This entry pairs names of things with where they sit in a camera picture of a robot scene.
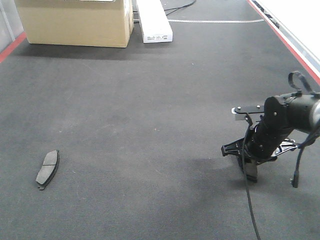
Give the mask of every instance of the floor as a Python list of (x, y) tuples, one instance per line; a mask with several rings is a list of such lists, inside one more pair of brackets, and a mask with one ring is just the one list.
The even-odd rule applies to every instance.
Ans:
[[(260, 16), (245, 0), (202, 0), (170, 18)], [(242, 173), (220, 150), (247, 128), (231, 108), (293, 92), (293, 70), (320, 88), (265, 22), (171, 27), (173, 42), (143, 44), (136, 24), (124, 49), (24, 41), (0, 64), (1, 240), (255, 239)], [(39, 191), (55, 149), (59, 169)], [(319, 141), (292, 188), (297, 154), (250, 184), (263, 240), (320, 239)]]

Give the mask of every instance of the black wire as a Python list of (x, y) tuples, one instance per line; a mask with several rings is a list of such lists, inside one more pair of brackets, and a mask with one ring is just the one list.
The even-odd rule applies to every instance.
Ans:
[(164, 11), (170, 11), (170, 10), (173, 10), (169, 13), (166, 14), (166, 16), (170, 15), (170, 14), (173, 14), (174, 12), (180, 10), (180, 9), (184, 9), (184, 8), (187, 8), (187, 7), (190, 7), (192, 6), (193, 4), (196, 3), (197, 0), (193, 0), (191, 3), (189, 4), (186, 4), (186, 5), (183, 5), (183, 6), (178, 6), (178, 7), (172, 7), (172, 8), (167, 8), (167, 9), (164, 9)]
[[(251, 120), (249, 114), (246, 114), (246, 117)], [(249, 190), (248, 179), (247, 179), (247, 172), (246, 172), (246, 167), (245, 167), (245, 164), (246, 164), (246, 162), (245, 162), (245, 144), (246, 144), (248, 133), (250, 131), (250, 127), (251, 126), (252, 126), (252, 124), (249, 123), (249, 126), (248, 126), (248, 128), (247, 128), (247, 130), (245, 132), (244, 138), (243, 138), (242, 151), (241, 151), (242, 170), (243, 170), (243, 176), (244, 176), (244, 182), (245, 182), (246, 196), (248, 198), (248, 205), (249, 205), (249, 210), (250, 210), (251, 221), (252, 221), (252, 224), (253, 224), (253, 228), (254, 228), (254, 232), (255, 232), (255, 235), (256, 235), (256, 239), (261, 240), (260, 235), (259, 235), (259, 231), (258, 231), (258, 227), (257, 227), (257, 223), (256, 223), (256, 220), (255, 220), (254, 211), (253, 211), (253, 208), (252, 208), (250, 190)]]

